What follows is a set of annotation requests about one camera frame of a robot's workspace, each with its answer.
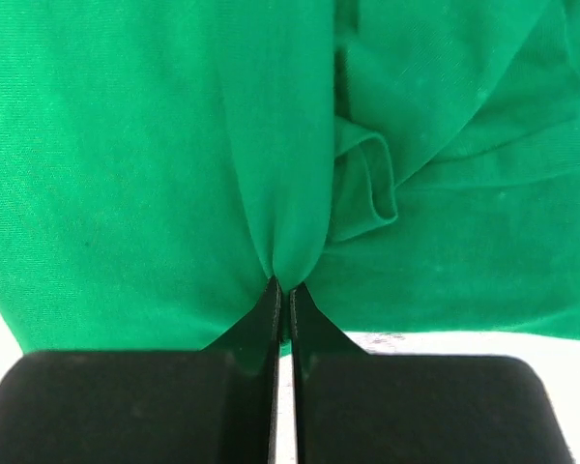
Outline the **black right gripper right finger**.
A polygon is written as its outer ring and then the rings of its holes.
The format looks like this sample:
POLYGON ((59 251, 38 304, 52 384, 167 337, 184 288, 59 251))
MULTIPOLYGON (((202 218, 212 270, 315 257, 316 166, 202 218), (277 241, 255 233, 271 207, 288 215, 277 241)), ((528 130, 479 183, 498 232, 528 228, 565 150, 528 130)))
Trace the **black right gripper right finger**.
POLYGON ((289 297, 302 463, 566 464, 545 387, 504 356, 377 355, 289 297))

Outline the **green t shirt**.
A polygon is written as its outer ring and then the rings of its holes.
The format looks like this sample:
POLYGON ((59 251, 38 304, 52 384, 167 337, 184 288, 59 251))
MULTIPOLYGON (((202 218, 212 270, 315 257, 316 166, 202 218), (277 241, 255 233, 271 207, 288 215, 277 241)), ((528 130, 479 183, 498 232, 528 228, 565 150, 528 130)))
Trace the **green t shirt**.
POLYGON ((580 340, 580 1, 0 1, 21 349, 200 349, 271 278, 580 340))

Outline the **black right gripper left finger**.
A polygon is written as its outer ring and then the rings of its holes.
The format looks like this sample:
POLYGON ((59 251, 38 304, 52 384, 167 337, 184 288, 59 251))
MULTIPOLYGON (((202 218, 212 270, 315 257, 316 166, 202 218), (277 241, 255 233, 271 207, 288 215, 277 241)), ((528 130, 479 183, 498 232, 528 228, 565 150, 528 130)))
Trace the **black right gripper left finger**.
POLYGON ((0 382, 0 463, 271 463, 282 292, 200 351, 38 351, 0 382))

